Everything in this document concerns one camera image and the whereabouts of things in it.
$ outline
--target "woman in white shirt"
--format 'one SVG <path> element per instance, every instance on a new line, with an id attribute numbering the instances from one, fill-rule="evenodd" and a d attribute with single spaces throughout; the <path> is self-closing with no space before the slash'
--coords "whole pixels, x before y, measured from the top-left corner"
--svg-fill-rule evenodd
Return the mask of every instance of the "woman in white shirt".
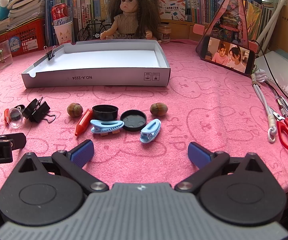
<path id="1" fill-rule="evenodd" d="M 231 56 L 231 61 L 228 62 L 227 66 L 242 73 L 245 73 L 246 67 L 243 65 L 243 63 L 241 63 L 242 55 L 240 52 L 240 48 L 238 46 L 231 48 L 231 50 L 229 51 L 229 55 Z"/>

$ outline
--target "light blue hair clip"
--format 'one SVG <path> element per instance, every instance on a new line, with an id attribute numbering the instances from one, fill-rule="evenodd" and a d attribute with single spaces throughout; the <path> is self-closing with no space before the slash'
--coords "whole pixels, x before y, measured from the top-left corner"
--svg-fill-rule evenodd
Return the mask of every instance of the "light blue hair clip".
<path id="1" fill-rule="evenodd" d="M 149 122 L 148 125 L 146 125 L 141 130 L 141 136 L 140 141 L 142 143 L 149 143 L 155 139 L 155 137 L 158 135 L 161 127 L 161 122 L 159 119 L 154 119 L 151 122 Z"/>
<path id="2" fill-rule="evenodd" d="M 99 133 L 100 135 L 107 135 L 109 132 L 119 133 L 120 129 L 124 126 L 123 121 L 101 121 L 101 120 L 91 120 L 92 133 Z"/>

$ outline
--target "white cord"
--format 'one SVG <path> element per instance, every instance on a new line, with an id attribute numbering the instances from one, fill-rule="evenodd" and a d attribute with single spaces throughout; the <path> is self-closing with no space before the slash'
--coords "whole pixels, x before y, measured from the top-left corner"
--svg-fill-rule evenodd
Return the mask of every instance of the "white cord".
<path id="1" fill-rule="evenodd" d="M 251 75 L 251 83 L 259 100 L 262 102 L 263 106 L 265 107 L 267 117 L 268 117 L 268 125 L 269 125 L 268 140 L 269 142 L 273 143 L 276 140 L 276 134 L 277 134 L 276 121 L 275 121 L 275 117 L 273 115 L 272 109 L 268 106 L 265 96 L 262 93 L 259 85 L 257 84 L 257 74 L 259 76 L 260 82 L 264 82 L 266 80 L 266 78 L 264 78 L 266 73 L 265 74 L 262 72 L 253 73 Z"/>

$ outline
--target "knitted beige top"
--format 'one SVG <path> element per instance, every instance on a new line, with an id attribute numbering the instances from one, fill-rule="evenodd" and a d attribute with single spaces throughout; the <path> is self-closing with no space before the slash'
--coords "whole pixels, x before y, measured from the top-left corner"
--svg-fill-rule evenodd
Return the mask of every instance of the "knitted beige top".
<path id="1" fill-rule="evenodd" d="M 134 34 L 138 27 L 137 12 L 116 15 L 114 21 L 118 23 L 118 32 L 121 34 Z"/>

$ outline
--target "phone screen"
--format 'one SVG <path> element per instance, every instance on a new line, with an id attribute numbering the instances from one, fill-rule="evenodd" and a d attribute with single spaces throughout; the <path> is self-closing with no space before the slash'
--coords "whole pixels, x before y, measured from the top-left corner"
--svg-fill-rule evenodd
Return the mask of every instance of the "phone screen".
<path id="1" fill-rule="evenodd" d="M 209 38 L 205 59 L 245 73 L 248 58 L 249 50 L 233 43 Z"/>

